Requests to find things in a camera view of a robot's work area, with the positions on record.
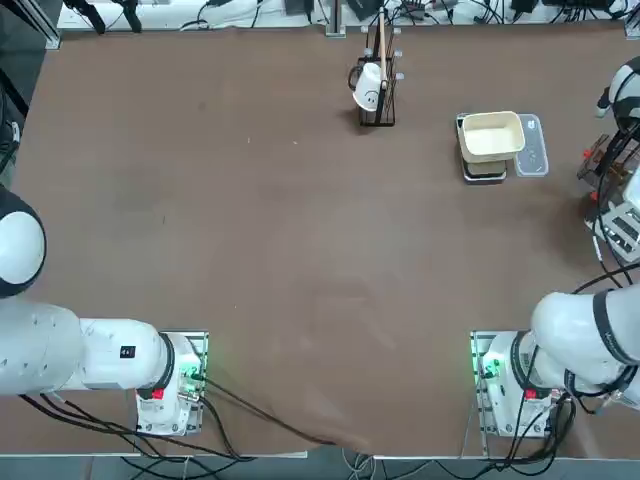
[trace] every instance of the cup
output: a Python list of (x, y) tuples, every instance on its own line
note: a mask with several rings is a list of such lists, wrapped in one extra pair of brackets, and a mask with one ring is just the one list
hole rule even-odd
[(378, 95), (382, 84), (382, 72), (377, 63), (365, 63), (355, 87), (352, 86), (353, 99), (367, 112), (375, 112), (378, 107)]

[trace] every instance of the brown table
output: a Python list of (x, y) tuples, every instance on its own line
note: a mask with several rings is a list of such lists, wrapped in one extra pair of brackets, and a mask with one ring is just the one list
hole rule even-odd
[[(346, 86), (357, 32), (65, 41), (47, 54), (19, 158), (16, 190), (50, 242), (29, 295), (207, 329), (212, 374), (298, 428), (371, 453), (457, 456), (469, 332), (526, 328), (545, 293), (599, 273), (575, 172), (611, 128), (595, 102), (637, 44), (609, 23), (405, 29), (396, 42), (398, 123), (363, 131)], [(454, 116), (502, 109), (540, 116), (551, 173), (466, 186)], [(122, 393), (79, 396), (127, 417)], [(14, 399), (2, 409), (3, 452), (129, 451)], [(220, 409), (243, 452), (310, 447)], [(640, 434), (629, 410), (575, 431), (563, 454), (640, 457), (615, 441)], [(194, 440), (221, 448), (210, 420)], [(476, 430), (465, 453), (482, 453)]]

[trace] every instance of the food container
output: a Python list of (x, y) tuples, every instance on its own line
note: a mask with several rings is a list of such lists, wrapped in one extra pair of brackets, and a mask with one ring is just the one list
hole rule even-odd
[(468, 163), (512, 160), (524, 149), (522, 122), (515, 112), (467, 115), (460, 130), (460, 148)]

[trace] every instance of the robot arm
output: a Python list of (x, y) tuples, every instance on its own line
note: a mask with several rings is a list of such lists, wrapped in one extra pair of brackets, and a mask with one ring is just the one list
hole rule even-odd
[(595, 295), (551, 293), (536, 306), (529, 332), (496, 335), (482, 368), (498, 434), (513, 435), (523, 395), (520, 431), (547, 412), (528, 436), (544, 435), (554, 390), (640, 410), (638, 319), (640, 285)]
[(596, 106), (596, 116), (602, 118), (613, 110), (616, 122), (640, 118), (640, 57), (622, 65), (610, 86), (604, 89)]
[(0, 187), (0, 395), (136, 389), (139, 428), (193, 433), (192, 406), (203, 388), (192, 374), (204, 365), (190, 340), (136, 320), (80, 319), (16, 297), (35, 281), (45, 257), (38, 215)]

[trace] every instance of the floor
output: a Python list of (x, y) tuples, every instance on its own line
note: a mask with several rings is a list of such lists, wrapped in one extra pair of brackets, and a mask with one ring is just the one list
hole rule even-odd
[[(219, 468), (225, 465), (217, 459), (204, 459), (201, 461), (210, 468)], [(135, 460), (136, 464), (145, 466), (150, 462)], [(423, 462), (386, 460), (385, 468), (388, 478), (401, 476), (415, 469)], [(443, 462), (457, 475), (472, 476), (478, 472), (483, 463), (472, 460), (450, 460)], [(182, 464), (169, 464), (158, 466), (155, 472), (180, 477), (183, 472)], [(599, 462), (580, 460), (558, 460), (551, 469), (541, 476), (545, 480), (625, 480), (638, 476), (639, 466), (636, 462)], [(0, 459), (0, 472), (5, 480), (127, 480), (133, 477), (137, 470), (127, 466), (117, 457), (100, 457), (91, 461), (85, 457), (53, 457), (53, 458), (3, 458)], [(202, 473), (198, 467), (191, 465), (188, 475)], [(260, 459), (254, 462), (236, 465), (224, 474), (220, 474), (223, 480), (346, 480), (349, 470), (345, 466), (340, 451), (337, 448), (322, 447), (309, 453), (306, 460), (299, 459)], [(138, 477), (140, 480), (154, 478), (144, 474)], [(378, 462), (375, 478), (385, 478), (381, 462)], [(412, 480), (446, 480), (451, 479), (437, 465), (425, 467)], [(520, 475), (506, 471), (503, 473), (491, 473), (483, 477), (486, 480), (513, 480), (523, 478)]]
[[(43, 7), (55, 18), (60, 0), (42, 0)], [(44, 41), (29, 27), (20, 23), (6, 11), (0, 12), (0, 65), (12, 78), (17, 88), (27, 101), (30, 100), (37, 81), (40, 65), (44, 56)], [(212, 468), (223, 465), (217, 459), (202, 460)], [(139, 465), (146, 465), (145, 460), (135, 460)], [(412, 470), (420, 462), (386, 461), (385, 466), (389, 478), (402, 475)], [(447, 467), (453, 469), (459, 475), (472, 475), (483, 465), (479, 461), (447, 461)], [(376, 478), (384, 478), (382, 469), (378, 464)], [(165, 475), (180, 476), (182, 465), (162, 465), (155, 470)], [(135, 475), (136, 471), (125, 465), (117, 457), (100, 457), (90, 459), (86, 457), (40, 457), (40, 458), (0, 458), (0, 472), (3, 479), (32, 480), (48, 478), (56, 479), (82, 479), (82, 480), (115, 480), (128, 479)], [(194, 465), (189, 470), (189, 475), (200, 473)], [(557, 461), (556, 464), (542, 478), (545, 479), (599, 479), (611, 480), (637, 477), (640, 466), (636, 462), (602, 462), (602, 461)], [(516, 478), (513, 472), (502, 474), (489, 474), (484, 478), (500, 478), (505, 480)], [(307, 460), (297, 459), (260, 459), (258, 461), (236, 465), (225, 472), (222, 478), (233, 479), (346, 479), (349, 471), (344, 465), (340, 451), (337, 448), (323, 447), (309, 453)], [(149, 475), (139, 477), (141, 479), (153, 478)], [(451, 478), (436, 465), (431, 465), (419, 474), (413, 476), (420, 479), (445, 479)]]

